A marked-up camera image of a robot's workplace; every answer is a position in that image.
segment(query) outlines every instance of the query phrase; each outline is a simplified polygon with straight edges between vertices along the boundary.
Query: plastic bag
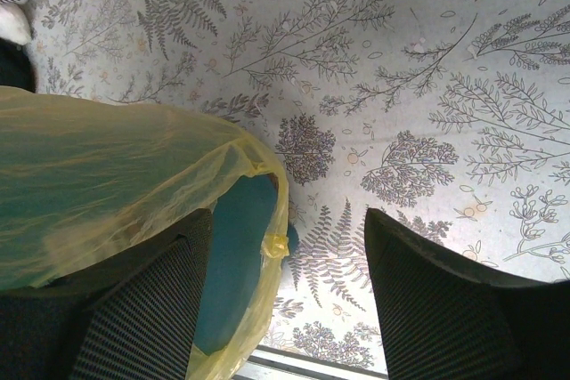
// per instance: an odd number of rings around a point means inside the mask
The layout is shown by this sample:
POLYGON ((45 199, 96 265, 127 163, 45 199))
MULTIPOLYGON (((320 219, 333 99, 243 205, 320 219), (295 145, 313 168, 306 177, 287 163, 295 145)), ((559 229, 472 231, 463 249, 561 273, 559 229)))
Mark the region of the plastic bag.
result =
POLYGON ((275 155, 216 117, 0 87, 0 288, 38 287, 151 238, 241 177, 273 174, 260 280, 228 345, 187 379, 229 379, 263 338, 288 255, 289 188, 275 155))

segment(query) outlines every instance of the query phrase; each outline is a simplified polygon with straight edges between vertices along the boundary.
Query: yellow plastic bag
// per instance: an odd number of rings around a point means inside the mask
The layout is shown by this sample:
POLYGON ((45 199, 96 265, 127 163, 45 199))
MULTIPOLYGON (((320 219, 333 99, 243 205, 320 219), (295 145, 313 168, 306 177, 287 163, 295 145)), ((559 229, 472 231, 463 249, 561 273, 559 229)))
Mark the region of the yellow plastic bag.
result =
POLYGON ((228 345, 210 356, 193 349, 187 374, 231 378, 269 327, 288 254, 289 188, 271 150, 187 110, 1 86, 0 135, 1 289, 42 286, 98 263, 211 206, 241 176, 277 178, 256 292, 228 345))

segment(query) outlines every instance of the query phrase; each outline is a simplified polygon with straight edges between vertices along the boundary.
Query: white stuffed toy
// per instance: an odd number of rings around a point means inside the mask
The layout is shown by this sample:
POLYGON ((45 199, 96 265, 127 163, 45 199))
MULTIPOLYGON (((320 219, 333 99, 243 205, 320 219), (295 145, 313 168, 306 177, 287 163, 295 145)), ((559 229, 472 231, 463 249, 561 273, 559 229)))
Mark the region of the white stuffed toy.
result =
POLYGON ((0 0, 0 38, 15 44, 29 44, 32 32, 20 4, 28 0, 0 0))

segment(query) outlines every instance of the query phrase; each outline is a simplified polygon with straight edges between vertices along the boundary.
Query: teal cushion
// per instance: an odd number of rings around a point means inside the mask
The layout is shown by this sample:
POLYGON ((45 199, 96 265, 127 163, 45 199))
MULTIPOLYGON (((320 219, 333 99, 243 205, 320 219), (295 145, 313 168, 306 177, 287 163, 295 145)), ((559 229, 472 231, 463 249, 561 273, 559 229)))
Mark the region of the teal cushion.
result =
MULTIPOLYGON (((225 347, 253 295, 261 269, 261 242, 277 192, 267 176, 242 177, 220 197, 194 344, 207 355, 225 347)), ((290 252, 298 242, 288 231, 290 252)))

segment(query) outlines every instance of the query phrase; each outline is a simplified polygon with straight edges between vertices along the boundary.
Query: white plush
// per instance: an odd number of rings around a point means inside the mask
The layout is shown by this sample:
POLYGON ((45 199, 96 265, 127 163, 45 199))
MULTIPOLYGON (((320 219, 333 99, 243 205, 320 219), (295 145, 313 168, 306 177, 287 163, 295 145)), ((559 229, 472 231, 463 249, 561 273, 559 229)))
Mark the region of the white plush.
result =
POLYGON ((22 45, 32 40, 28 18, 13 0, 0 4, 0 38, 22 45))
POLYGON ((28 19, 17 4, 0 4, 0 38, 15 44, 32 41, 28 19))

